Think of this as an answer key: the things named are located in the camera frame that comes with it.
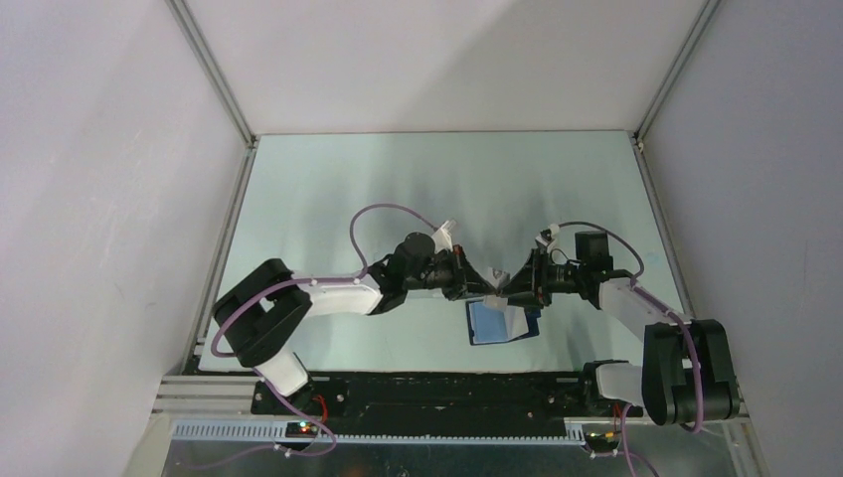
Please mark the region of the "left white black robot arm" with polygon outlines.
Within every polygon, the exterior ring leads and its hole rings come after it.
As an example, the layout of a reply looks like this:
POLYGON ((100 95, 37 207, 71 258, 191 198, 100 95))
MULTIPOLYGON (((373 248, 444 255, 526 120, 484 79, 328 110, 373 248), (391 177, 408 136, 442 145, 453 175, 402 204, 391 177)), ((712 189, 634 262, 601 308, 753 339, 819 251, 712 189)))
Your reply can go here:
POLYGON ((281 406, 303 413, 313 404, 314 387, 287 345, 296 328, 323 315, 384 314, 416 290, 437 290, 456 301, 493 295, 497 288, 470 264, 460 245, 440 233, 407 235, 359 276, 298 277, 281 259, 272 258, 214 304, 218 331, 210 352, 254 370, 274 388, 281 406))

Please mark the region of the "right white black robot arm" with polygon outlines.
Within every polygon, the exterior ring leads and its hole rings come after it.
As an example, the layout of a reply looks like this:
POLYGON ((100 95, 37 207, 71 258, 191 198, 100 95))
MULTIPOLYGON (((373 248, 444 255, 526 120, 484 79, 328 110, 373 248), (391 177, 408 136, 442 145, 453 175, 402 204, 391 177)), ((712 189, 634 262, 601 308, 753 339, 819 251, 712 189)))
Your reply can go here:
POLYGON ((603 415, 617 402, 640 407, 657 425, 698 432, 707 421, 736 417, 737 376, 724 326, 668 305, 640 281, 641 269, 617 268, 609 242, 617 235, 581 222, 575 255, 558 248, 560 226, 540 232, 522 268, 498 286, 511 306, 544 309, 557 294, 576 295, 616 319, 643 345, 642 362, 587 363, 578 389, 584 411, 603 415))

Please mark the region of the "blue leather card holder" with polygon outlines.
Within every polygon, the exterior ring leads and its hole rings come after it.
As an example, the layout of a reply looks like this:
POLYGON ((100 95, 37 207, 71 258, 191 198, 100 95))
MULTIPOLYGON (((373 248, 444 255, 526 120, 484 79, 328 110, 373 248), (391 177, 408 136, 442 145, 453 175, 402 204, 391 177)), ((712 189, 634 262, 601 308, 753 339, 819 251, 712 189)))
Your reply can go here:
POLYGON ((471 346, 512 343, 540 335, 540 310, 487 306, 482 300, 465 304, 468 341, 471 346))

